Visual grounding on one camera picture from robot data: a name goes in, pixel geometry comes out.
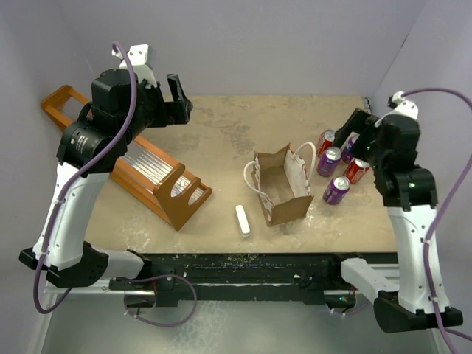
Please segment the purple soda can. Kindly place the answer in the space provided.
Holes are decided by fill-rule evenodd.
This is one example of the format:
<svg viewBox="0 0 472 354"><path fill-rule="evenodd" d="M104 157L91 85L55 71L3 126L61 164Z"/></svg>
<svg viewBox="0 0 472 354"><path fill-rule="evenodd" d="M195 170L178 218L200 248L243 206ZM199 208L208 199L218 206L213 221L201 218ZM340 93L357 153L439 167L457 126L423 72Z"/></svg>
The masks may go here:
<svg viewBox="0 0 472 354"><path fill-rule="evenodd" d="M329 205L338 205L350 190L350 180L346 176L336 176L331 179L324 194L323 199Z"/></svg>
<svg viewBox="0 0 472 354"><path fill-rule="evenodd" d="M358 134L352 135L347 140L347 143L344 146L344 149L343 149L342 154L341 154L341 160L346 164L349 164L351 159L353 158L352 148L353 148L353 145L355 144L356 140L358 139L358 137L359 137Z"/></svg>
<svg viewBox="0 0 472 354"><path fill-rule="evenodd" d="M338 147L328 147L324 150L316 171L324 177L332 176L341 161L341 150Z"/></svg>

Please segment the red cola can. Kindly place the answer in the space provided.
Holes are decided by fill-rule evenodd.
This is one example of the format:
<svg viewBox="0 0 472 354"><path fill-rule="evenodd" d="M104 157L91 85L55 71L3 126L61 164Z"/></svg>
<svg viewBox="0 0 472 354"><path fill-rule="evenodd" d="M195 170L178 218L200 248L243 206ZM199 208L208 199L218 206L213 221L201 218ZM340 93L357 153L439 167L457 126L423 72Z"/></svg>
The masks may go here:
<svg viewBox="0 0 472 354"><path fill-rule="evenodd" d="M319 140L316 144L316 155L320 158L324 151L333 145L336 132L332 129L328 129L321 133Z"/></svg>
<svg viewBox="0 0 472 354"><path fill-rule="evenodd" d="M351 184L358 183L370 168L370 164L358 158L352 158L344 171L344 176Z"/></svg>

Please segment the red cola can back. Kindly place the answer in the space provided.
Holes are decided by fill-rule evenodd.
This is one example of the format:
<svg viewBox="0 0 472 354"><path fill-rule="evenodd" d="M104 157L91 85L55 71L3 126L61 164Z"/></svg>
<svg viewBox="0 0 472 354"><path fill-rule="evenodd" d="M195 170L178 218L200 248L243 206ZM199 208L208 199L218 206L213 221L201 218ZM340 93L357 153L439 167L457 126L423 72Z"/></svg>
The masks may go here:
<svg viewBox="0 0 472 354"><path fill-rule="evenodd" d="M351 184L358 183L370 168L370 164L358 158L352 158L344 171L344 176Z"/></svg>

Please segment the canvas bag with cat print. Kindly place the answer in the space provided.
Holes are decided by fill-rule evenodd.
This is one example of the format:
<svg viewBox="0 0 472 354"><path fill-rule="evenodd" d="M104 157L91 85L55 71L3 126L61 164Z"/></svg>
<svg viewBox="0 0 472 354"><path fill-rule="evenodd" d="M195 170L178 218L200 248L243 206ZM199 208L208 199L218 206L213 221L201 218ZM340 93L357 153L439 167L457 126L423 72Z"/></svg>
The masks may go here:
<svg viewBox="0 0 472 354"><path fill-rule="evenodd" d="M305 142L296 150L286 145L276 153L255 152L244 166L244 183L257 195L267 226L306 217L315 163L316 147Z"/></svg>

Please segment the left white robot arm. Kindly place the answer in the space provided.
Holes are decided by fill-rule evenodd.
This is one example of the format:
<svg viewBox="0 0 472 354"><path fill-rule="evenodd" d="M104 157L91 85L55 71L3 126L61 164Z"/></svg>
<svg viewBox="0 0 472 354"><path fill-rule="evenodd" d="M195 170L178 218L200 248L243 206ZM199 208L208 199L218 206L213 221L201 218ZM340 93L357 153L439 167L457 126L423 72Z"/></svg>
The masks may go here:
<svg viewBox="0 0 472 354"><path fill-rule="evenodd" d="M91 102L61 137L53 201L38 242L19 260L46 272L58 288L93 285L99 279L125 279L135 289L149 286L152 262L130 249L100 251L85 240L97 196L128 145L146 128L184 125L192 103L178 75L167 82L172 100L164 100L160 85L139 80L126 69L109 69L91 84Z"/></svg>

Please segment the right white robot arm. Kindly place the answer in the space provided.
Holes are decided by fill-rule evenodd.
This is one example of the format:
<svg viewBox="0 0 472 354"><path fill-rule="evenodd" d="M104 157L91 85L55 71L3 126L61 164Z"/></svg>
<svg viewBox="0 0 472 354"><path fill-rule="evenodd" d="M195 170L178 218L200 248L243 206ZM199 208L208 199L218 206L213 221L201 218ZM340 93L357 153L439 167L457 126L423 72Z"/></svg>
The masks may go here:
<svg viewBox="0 0 472 354"><path fill-rule="evenodd" d="M401 333L463 323L443 287L433 222L438 217L432 173L416 164L420 126L398 112L384 118L355 109L336 131L342 146L352 133L354 157L370 164L395 234L398 282L382 277L361 258L349 258L328 270L335 288L354 285L373 305L385 333Z"/></svg>

